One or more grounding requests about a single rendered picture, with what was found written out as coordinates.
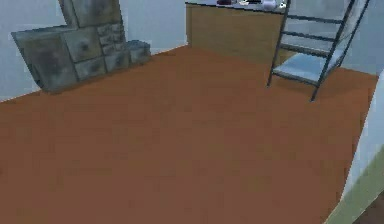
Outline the tan wooden counter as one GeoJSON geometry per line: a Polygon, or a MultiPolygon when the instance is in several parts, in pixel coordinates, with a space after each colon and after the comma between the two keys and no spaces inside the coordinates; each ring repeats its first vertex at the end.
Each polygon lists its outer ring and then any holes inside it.
{"type": "Polygon", "coordinates": [[[189,0],[186,34],[190,47],[270,64],[284,13],[239,4],[217,6],[216,0],[189,0]]]}

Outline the black metal shelf rack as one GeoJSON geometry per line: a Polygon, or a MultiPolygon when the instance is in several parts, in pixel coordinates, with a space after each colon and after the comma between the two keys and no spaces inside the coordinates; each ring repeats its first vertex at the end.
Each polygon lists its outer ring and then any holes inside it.
{"type": "Polygon", "coordinates": [[[318,90],[344,61],[371,0],[285,0],[275,50],[293,53],[272,60],[268,82],[275,76],[318,90]]]}

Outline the grey stone fireplace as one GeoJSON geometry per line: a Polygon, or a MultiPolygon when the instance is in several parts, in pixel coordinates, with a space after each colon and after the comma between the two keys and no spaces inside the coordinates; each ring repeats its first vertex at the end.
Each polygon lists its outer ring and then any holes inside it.
{"type": "Polygon", "coordinates": [[[119,0],[58,0],[65,23],[12,37],[34,82],[59,92],[94,77],[144,64],[150,44],[128,41],[119,0]]]}

